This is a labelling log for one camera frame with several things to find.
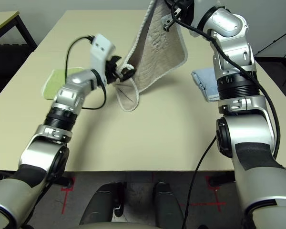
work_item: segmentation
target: black table leg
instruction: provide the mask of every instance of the black table leg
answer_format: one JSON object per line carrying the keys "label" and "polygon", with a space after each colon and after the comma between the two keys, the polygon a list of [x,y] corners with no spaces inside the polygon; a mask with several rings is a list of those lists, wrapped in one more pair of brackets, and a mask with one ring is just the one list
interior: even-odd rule
{"label": "black table leg", "polygon": [[17,29],[19,30],[19,32],[23,36],[26,43],[30,46],[31,50],[34,51],[37,48],[37,44],[35,43],[34,39],[30,35],[30,33],[27,30],[27,28],[25,27],[25,25],[23,24],[19,15],[17,17],[15,17],[15,20],[17,22],[17,24],[16,24]]}
{"label": "black table leg", "polygon": [[234,171],[218,172],[208,180],[211,187],[218,187],[224,184],[235,182]]}
{"label": "black table leg", "polygon": [[[0,171],[0,180],[9,178],[14,173],[15,173],[15,171]],[[69,188],[73,185],[73,180],[72,180],[72,178],[69,178],[69,177],[60,177],[54,181],[54,184]]]}
{"label": "black table leg", "polygon": [[17,24],[16,20],[12,19],[6,25],[4,25],[2,28],[0,28],[0,37],[2,37],[7,31],[9,31],[11,28],[13,28],[16,24]]}

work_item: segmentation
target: white wall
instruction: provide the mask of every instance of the white wall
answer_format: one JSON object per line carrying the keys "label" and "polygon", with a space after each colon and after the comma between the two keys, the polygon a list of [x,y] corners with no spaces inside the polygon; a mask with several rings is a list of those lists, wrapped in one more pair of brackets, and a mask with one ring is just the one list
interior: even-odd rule
{"label": "white wall", "polygon": [[[18,10],[37,43],[66,10],[147,9],[150,0],[0,0],[0,11]],[[231,12],[249,22],[248,39],[254,53],[286,32],[286,0],[222,0]],[[2,43],[23,43],[16,29],[1,38]],[[262,56],[284,56],[286,38],[264,51]]]}

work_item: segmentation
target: table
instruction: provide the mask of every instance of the table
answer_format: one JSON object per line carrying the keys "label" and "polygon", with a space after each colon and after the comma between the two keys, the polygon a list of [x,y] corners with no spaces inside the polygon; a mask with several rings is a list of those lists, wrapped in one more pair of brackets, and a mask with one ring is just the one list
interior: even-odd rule
{"label": "table", "polygon": [[23,36],[30,49],[34,51],[37,47],[34,39],[23,24],[18,11],[0,12],[0,37],[16,26],[20,34]]}
{"label": "table", "polygon": [[[101,33],[125,57],[143,20],[144,10],[67,11],[27,59],[0,94],[0,170],[16,170],[18,160],[37,126],[44,121],[51,101],[41,88],[51,71],[63,68],[70,43],[81,35]],[[190,75],[194,69],[212,66],[213,51],[201,37],[182,29],[188,61],[157,81],[140,96],[130,113],[118,105],[114,88],[107,86],[108,101],[98,111],[82,110],[69,143],[66,171],[192,170],[215,135],[221,115],[217,103],[204,101]],[[70,67],[89,67],[89,43],[74,46]],[[269,92],[281,125],[278,162],[286,166],[286,98],[257,65],[258,79]],[[93,91],[85,106],[103,100]],[[230,159],[216,144],[201,170],[232,170]]]}

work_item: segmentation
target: folded blue towel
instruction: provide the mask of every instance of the folded blue towel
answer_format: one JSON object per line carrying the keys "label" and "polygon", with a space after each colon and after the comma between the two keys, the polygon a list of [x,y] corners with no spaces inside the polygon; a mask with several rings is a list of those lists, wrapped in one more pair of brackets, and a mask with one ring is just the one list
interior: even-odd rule
{"label": "folded blue towel", "polygon": [[192,77],[204,95],[206,101],[214,102],[219,100],[214,68],[195,70],[192,72]]}

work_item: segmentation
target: gray floor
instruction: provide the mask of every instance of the gray floor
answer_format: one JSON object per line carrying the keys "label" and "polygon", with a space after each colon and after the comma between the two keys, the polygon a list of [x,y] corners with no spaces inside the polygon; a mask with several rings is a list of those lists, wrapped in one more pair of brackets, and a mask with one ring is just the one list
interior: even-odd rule
{"label": "gray floor", "polygon": [[[209,229],[240,228],[242,218],[235,184],[210,188],[206,179],[212,172],[199,172],[193,188],[187,227],[195,229],[205,224]],[[77,226],[95,191],[110,181],[126,181],[124,215],[113,221],[155,225],[152,204],[153,186],[158,181],[170,183],[182,210],[191,180],[191,172],[94,172],[75,174],[73,191],[53,186],[35,209],[30,220],[35,229],[71,228]]]}

